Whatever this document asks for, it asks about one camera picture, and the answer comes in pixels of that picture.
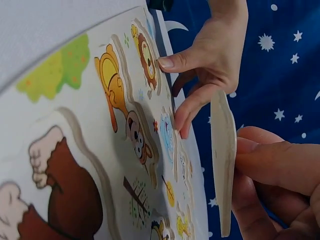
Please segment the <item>wooden puzzle piece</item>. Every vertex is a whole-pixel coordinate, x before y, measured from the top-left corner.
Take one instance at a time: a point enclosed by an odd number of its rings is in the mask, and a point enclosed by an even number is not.
[[[176,203],[176,210],[176,230],[178,235],[182,239],[195,240],[195,227],[189,205],[186,205],[186,214],[180,209],[179,202]]]
[[[100,58],[95,57],[94,62],[107,99],[112,128],[115,133],[118,131],[115,115],[115,109],[118,109],[125,118],[125,125],[122,127],[125,128],[126,137],[131,140],[137,159],[144,166],[153,187],[156,188],[158,148],[151,136],[142,106],[134,101],[127,61],[120,41],[116,35],[112,35],[111,39],[112,43],[106,46],[105,53]],[[128,110],[128,104],[134,109]]]
[[[180,141],[180,161],[182,165],[182,178],[183,182],[186,185],[186,188],[189,193],[190,197],[190,205],[192,209],[195,208],[195,202],[194,202],[194,192],[193,192],[193,185],[191,184],[191,178],[192,178],[192,165],[191,161],[189,160],[188,154],[184,148],[183,142]]]
[[[215,197],[219,207],[221,236],[231,230],[231,201],[237,151],[237,133],[227,95],[217,91],[211,98],[211,147]]]
[[[174,179],[178,181],[178,137],[177,131],[173,128],[173,114],[163,106],[161,109],[160,135],[167,159],[172,167]]]
[[[161,216],[155,209],[152,216],[150,240],[174,240],[175,233],[171,229],[169,218]]]
[[[108,175],[85,145],[73,113],[59,108],[39,119],[29,129],[27,139],[31,139],[26,141],[29,147],[19,156],[19,161],[29,158],[24,161],[29,162],[32,171],[30,181],[38,191],[49,193],[48,200],[39,202],[36,196],[31,196],[31,203],[27,203],[21,196],[21,191],[31,191],[21,187],[25,186],[26,179],[19,183],[2,182],[0,219],[11,222],[1,224],[0,220],[0,237],[8,240],[73,240],[84,236],[94,239],[99,231],[102,231],[99,236],[106,236],[108,230],[113,239],[119,240]],[[46,204],[47,213],[42,216],[37,208]]]
[[[123,178],[123,186],[130,194],[129,214],[132,224],[139,230],[146,228],[151,215],[146,183],[137,177],[131,184],[126,177]]]
[[[146,84],[150,88],[147,92],[148,98],[151,99],[152,92],[156,92],[159,96],[162,80],[160,68],[156,61],[155,46],[148,31],[137,18],[131,24],[131,35],[140,58]]]

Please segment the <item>hand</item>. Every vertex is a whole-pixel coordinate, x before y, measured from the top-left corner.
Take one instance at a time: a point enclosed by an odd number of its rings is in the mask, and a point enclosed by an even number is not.
[[[238,136],[232,211],[243,239],[317,239],[320,145],[292,144],[257,127]],[[258,197],[289,228],[271,220]]]
[[[213,15],[203,25],[190,48],[158,60],[164,72],[181,73],[172,86],[174,97],[187,82],[198,76],[198,82],[174,116],[175,128],[183,139],[188,138],[192,120],[210,102],[217,89],[230,94],[238,86],[248,23],[246,1],[243,3],[245,7],[237,13],[231,11]]]
[[[47,185],[48,176],[46,170],[51,153],[56,149],[57,143],[61,142],[64,135],[58,126],[54,126],[42,138],[30,145],[29,156],[33,169],[32,179],[37,188],[42,189]]]
[[[0,186],[0,239],[18,240],[18,224],[22,222],[28,205],[20,199],[20,189],[13,182]]]

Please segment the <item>cartoon tree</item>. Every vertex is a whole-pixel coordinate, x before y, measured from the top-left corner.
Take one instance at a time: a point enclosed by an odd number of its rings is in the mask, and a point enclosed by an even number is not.
[[[163,180],[163,182],[165,184],[166,195],[168,197],[168,202],[169,202],[171,207],[174,207],[175,206],[175,192],[173,190],[171,182],[170,181],[166,181],[163,175],[161,177],[162,177],[162,180]]]
[[[133,218],[133,225],[140,230],[142,229],[142,227],[146,228],[146,221],[149,219],[151,214],[150,206],[148,203],[148,196],[145,190],[146,183],[143,183],[138,178],[136,178],[131,186],[128,179],[124,177],[123,186],[132,197],[129,202],[129,210],[130,215]]]
[[[16,88],[19,92],[25,92],[33,103],[36,103],[41,95],[52,100],[56,96],[62,76],[62,54],[58,51],[18,82]]]
[[[79,89],[82,72],[90,57],[88,43],[87,34],[69,42],[19,81],[17,90],[26,93],[36,103],[41,95],[49,100],[54,99],[64,84]]]

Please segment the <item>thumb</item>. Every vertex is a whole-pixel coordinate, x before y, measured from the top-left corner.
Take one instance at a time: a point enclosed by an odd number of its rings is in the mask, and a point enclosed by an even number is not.
[[[191,46],[171,56],[160,57],[158,63],[166,73],[183,73],[201,67],[202,59],[199,50]]]
[[[257,182],[306,196],[320,183],[320,145],[257,144],[244,138],[238,139],[238,145],[242,150],[236,156],[236,168]]]

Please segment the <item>green tree foliage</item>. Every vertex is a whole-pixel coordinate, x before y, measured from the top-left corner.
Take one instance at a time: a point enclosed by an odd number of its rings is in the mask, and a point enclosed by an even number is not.
[[[54,99],[64,84],[79,89],[82,73],[90,58],[88,43],[87,34],[72,40],[20,80],[17,90],[26,93],[36,103],[41,95],[49,100]]]

